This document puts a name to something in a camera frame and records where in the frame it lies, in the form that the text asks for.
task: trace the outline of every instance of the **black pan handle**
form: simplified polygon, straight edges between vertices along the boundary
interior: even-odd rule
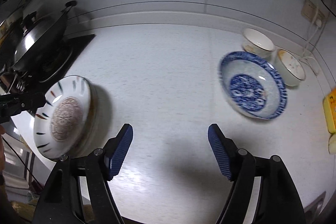
[[[36,11],[27,15],[21,22],[20,27],[22,29],[26,28],[29,29],[33,24],[33,18],[36,18]]]
[[[76,1],[76,0],[71,0],[71,1],[69,1],[69,2],[67,2],[67,3],[65,3],[65,7],[66,7],[66,8],[74,7],[74,6],[76,6],[76,5],[77,5],[77,1]]]

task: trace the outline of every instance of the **black cable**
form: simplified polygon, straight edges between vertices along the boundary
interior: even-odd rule
[[[321,1],[322,1],[322,3],[324,4],[324,6],[329,10],[329,12],[331,12],[331,13],[334,15],[334,17],[336,17],[336,15],[332,12],[332,10],[330,10],[329,7],[326,6],[326,4],[323,2],[323,0],[321,0]]]
[[[9,146],[9,148],[11,150],[13,150],[13,152],[16,154],[16,156],[19,158],[19,160],[22,162],[22,164],[27,168],[28,172],[31,174],[31,176],[35,179],[35,181],[41,185],[41,187],[43,187],[43,185],[41,183],[39,183],[39,181],[35,178],[35,176],[33,175],[32,172],[30,172],[29,168],[27,167],[27,165],[23,162],[23,160],[21,159],[21,157],[19,156],[18,153],[16,153],[16,151],[13,149],[13,147],[11,147],[11,145],[2,137],[2,139],[5,141],[5,143]]]

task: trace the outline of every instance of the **white bowl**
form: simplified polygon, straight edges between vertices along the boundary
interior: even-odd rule
[[[261,58],[267,58],[275,50],[272,40],[257,30],[247,28],[243,35],[246,38],[243,48],[247,52],[259,55]]]
[[[249,52],[231,52],[219,65],[229,103],[242,114],[260,119],[278,117],[287,105],[280,74],[266,60]]]
[[[77,142],[87,119],[91,91],[80,76],[67,76],[45,94],[47,103],[38,108],[34,122],[34,141],[40,153],[56,159]]]
[[[87,156],[90,152],[88,148],[93,141],[95,132],[98,127],[98,95],[94,85],[89,83],[91,89],[90,110],[83,128],[83,133],[77,142],[71,147],[67,154],[72,158]]]
[[[299,85],[306,79],[306,73],[300,62],[285,50],[278,50],[274,60],[274,67],[281,74],[288,86]]]

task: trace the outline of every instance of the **wok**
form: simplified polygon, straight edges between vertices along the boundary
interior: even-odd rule
[[[11,68],[15,71],[32,71],[37,69],[48,57],[48,53],[57,48],[67,27],[67,13],[77,2],[66,3],[60,13],[53,13],[35,22],[36,12],[24,18],[21,27],[25,30],[23,39],[17,45]]]

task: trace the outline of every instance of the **wall socket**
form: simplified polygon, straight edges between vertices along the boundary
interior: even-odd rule
[[[306,19],[308,19],[311,22],[314,18],[315,13],[316,13],[316,5],[312,3],[310,0],[305,0],[301,10],[301,15],[303,15]],[[316,19],[319,19],[321,20],[322,23],[324,23],[325,16],[321,12],[321,10],[319,10]]]

